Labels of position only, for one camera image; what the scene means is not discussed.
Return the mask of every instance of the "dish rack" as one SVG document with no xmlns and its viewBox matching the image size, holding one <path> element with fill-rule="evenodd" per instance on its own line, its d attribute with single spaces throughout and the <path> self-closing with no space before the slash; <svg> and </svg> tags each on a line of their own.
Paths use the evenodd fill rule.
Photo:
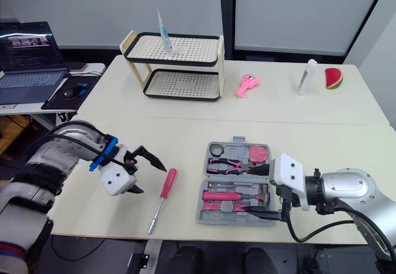
<svg viewBox="0 0 396 274">
<path fill-rule="evenodd" d="M 170 34 L 173 55 L 168 56 L 159 33 L 130 31 L 119 49 L 143 93 L 154 98 L 215 101 L 224 94 L 224 37 Z M 147 67 L 141 76 L 135 63 Z M 181 69 L 152 69 L 152 64 Z M 185 70 L 183 66 L 215 67 L 215 71 Z"/>
</svg>

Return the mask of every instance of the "laptop screen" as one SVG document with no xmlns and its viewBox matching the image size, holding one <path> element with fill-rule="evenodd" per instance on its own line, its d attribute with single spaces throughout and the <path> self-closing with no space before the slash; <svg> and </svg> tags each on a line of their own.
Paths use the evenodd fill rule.
<svg viewBox="0 0 396 274">
<path fill-rule="evenodd" d="M 0 24 L 0 66 L 5 72 L 65 68 L 47 22 Z"/>
</svg>

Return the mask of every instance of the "watermelon slice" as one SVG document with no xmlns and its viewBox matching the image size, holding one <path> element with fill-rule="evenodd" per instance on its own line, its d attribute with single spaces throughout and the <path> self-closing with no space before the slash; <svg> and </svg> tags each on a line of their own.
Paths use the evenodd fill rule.
<svg viewBox="0 0 396 274">
<path fill-rule="evenodd" d="M 340 69 L 337 68 L 327 68 L 326 73 L 326 88 L 328 90 L 333 90 L 339 87 L 343 80 L 343 75 Z"/>
</svg>

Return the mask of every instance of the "screwdriver shaft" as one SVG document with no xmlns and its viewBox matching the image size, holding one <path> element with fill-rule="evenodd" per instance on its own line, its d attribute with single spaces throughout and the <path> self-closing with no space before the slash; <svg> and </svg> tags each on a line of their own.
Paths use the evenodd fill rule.
<svg viewBox="0 0 396 274">
<path fill-rule="evenodd" d="M 155 212 L 154 218 L 151 221 L 151 225 L 150 225 L 150 227 L 148 229 L 148 233 L 149 234 L 152 234 L 153 231 L 154 231 L 155 223 L 157 222 L 158 215 L 160 214 L 160 210 L 161 210 L 161 207 L 162 207 L 162 204 L 163 204 L 163 200 L 164 200 L 164 198 L 161 198 L 161 202 L 160 202 L 160 205 L 158 206 L 157 212 Z"/>
</svg>

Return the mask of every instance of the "computer mouse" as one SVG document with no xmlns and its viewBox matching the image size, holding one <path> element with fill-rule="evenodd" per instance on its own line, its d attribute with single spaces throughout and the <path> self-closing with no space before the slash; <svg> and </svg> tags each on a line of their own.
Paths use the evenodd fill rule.
<svg viewBox="0 0 396 274">
<path fill-rule="evenodd" d="M 82 96 L 87 91 L 88 83 L 78 83 L 77 85 L 65 90 L 63 92 L 63 98 L 65 100 L 73 100 L 79 96 Z"/>
</svg>

